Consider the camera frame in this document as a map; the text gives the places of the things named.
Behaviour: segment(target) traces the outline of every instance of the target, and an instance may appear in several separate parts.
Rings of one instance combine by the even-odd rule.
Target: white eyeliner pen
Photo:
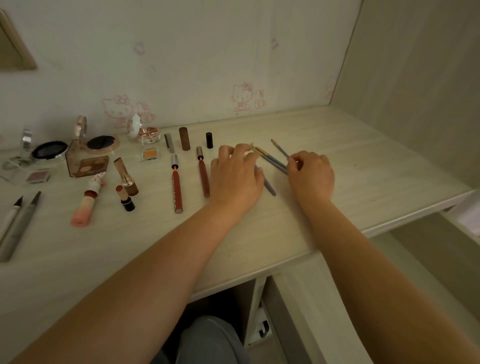
[[[3,220],[3,224],[0,228],[0,243],[7,234],[7,231],[12,224],[13,220],[18,214],[18,211],[20,210],[20,207],[22,206],[22,200],[23,196],[20,197],[17,202],[13,204],[12,209],[8,212],[7,216],[5,216],[5,219]]]

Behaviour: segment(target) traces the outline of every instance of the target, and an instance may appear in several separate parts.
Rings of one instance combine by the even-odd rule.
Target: person's left hand
[[[210,203],[226,207],[240,220],[260,198],[264,188],[264,172],[254,169],[258,153],[248,144],[221,146],[218,158],[212,160],[210,178]]]

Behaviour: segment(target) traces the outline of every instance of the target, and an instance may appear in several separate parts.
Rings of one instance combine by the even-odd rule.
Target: black pen tip
[[[33,198],[32,202],[30,202],[31,205],[36,205],[36,203],[38,202],[38,199],[40,197],[40,194],[42,193],[42,191],[38,191],[35,195],[35,197]]]
[[[23,199],[24,199],[24,197],[23,197],[23,196],[22,196],[22,197],[20,197],[20,198],[17,200],[17,202],[15,202],[13,205],[14,205],[14,206],[21,206],[21,205],[22,205],[22,201],[23,201]]]

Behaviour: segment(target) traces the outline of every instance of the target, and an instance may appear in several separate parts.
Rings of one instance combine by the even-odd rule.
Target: hello kitty wallpaper
[[[327,105],[360,0],[0,0],[38,70],[0,73],[0,149]]]

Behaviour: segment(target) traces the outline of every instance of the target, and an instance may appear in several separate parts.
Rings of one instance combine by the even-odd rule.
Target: wall
[[[39,65],[0,73],[1,148],[326,105],[360,0],[0,0]]]
[[[480,2],[364,0],[332,105],[480,187]]]

